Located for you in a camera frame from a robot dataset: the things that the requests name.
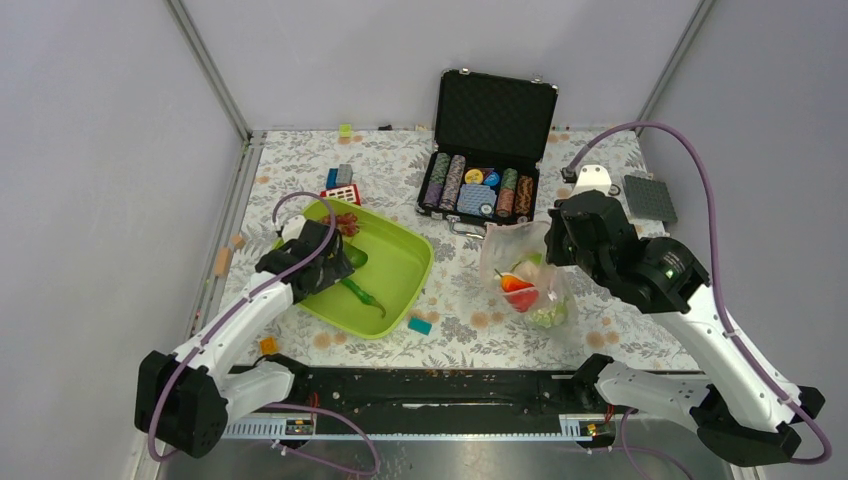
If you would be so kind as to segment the green chili pepper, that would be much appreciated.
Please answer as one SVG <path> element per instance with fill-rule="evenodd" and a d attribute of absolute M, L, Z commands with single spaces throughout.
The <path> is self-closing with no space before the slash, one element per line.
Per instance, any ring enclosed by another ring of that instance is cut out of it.
<path fill-rule="evenodd" d="M 363 305 L 377 308 L 380 312 L 381 318 L 386 316 L 385 307 L 373 295 L 362 289 L 350 277 L 342 279 L 340 283 L 349 289 Z"/>

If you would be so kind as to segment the white cauliflower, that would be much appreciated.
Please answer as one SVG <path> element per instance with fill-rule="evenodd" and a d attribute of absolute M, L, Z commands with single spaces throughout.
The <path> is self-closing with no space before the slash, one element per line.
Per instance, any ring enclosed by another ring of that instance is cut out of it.
<path fill-rule="evenodd" d="M 534 254 L 518 261 L 510 272 L 533 283 L 535 288 L 546 289 L 553 280 L 555 269 L 548 265 L 541 255 Z"/>

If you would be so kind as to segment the clear pink zip top bag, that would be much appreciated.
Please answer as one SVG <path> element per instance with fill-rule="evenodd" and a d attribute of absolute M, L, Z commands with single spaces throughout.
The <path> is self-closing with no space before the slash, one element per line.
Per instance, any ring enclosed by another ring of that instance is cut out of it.
<path fill-rule="evenodd" d="M 568 272 L 546 260 L 550 227 L 548 221 L 487 225 L 480 279 L 522 322 L 566 343 L 573 339 L 578 307 Z"/>

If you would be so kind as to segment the green cabbage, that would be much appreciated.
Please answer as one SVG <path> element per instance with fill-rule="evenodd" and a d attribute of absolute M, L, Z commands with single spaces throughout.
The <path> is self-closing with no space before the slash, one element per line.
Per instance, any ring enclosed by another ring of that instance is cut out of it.
<path fill-rule="evenodd" d="M 527 314 L 527 322 L 539 328 L 553 328 L 566 323 L 570 310 L 566 302 L 558 302 Z"/>

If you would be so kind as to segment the red pepper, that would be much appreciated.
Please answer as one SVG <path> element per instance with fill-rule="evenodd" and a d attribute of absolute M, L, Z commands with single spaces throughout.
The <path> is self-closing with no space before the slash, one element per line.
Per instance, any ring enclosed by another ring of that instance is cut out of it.
<path fill-rule="evenodd" d="M 528 312 L 539 298 L 539 291 L 535 288 L 526 288 L 509 292 L 505 299 L 508 304 L 519 313 Z"/>

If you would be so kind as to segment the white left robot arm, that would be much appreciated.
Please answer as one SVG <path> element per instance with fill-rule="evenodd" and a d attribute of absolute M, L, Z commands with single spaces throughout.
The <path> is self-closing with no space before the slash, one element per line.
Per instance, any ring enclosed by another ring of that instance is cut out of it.
<path fill-rule="evenodd" d="M 274 402 L 296 411 L 309 401 L 308 381 L 283 365 L 232 370 L 271 321 L 354 272 L 332 225 L 296 216 L 285 222 L 282 240 L 210 324 L 172 352 L 152 351 L 142 360 L 134 425 L 146 433 L 154 459 L 164 458 L 157 442 L 200 458 L 242 417 Z"/>

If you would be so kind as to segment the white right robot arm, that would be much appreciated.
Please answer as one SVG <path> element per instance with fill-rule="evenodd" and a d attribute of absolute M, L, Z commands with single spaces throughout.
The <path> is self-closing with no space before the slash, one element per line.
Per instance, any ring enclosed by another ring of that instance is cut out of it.
<path fill-rule="evenodd" d="M 733 319 L 720 316 L 706 269 L 675 239 L 640 237 L 610 188 L 604 167 L 580 169 L 570 196 L 549 212 L 546 261 L 580 268 L 651 317 L 705 379 L 674 380 L 595 354 L 574 375 L 575 402 L 589 412 L 611 404 L 661 417 L 740 467 L 792 461 L 801 443 L 795 425 L 821 411 L 823 395 L 776 370 L 761 378 L 768 361 Z"/>

